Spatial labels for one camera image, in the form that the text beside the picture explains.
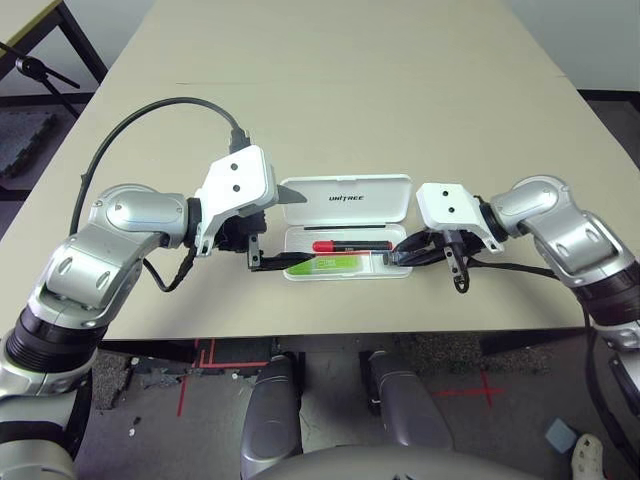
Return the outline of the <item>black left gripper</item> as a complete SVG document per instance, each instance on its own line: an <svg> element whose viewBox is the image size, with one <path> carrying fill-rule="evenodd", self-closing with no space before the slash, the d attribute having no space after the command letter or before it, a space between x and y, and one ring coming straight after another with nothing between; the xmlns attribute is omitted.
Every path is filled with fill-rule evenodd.
<svg viewBox="0 0 640 480"><path fill-rule="evenodd" d="M306 203L300 192L284 185L277 186L278 204ZM251 271L282 271L315 257L313 253L281 252L264 257L259 247L259 236L267 231L265 214L258 212L247 217L234 216L227 219L219 230L219 250L245 253Z"/></svg>

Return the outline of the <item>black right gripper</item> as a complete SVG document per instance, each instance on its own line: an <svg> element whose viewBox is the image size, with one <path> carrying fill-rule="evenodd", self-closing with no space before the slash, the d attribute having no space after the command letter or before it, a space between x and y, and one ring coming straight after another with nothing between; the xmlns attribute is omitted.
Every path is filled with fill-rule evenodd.
<svg viewBox="0 0 640 480"><path fill-rule="evenodd" d="M482 241L465 230L421 230L398 243L394 252L387 254L387 264L420 267L445 261L456 291L465 294L470 287L467 262L482 249Z"/></svg>

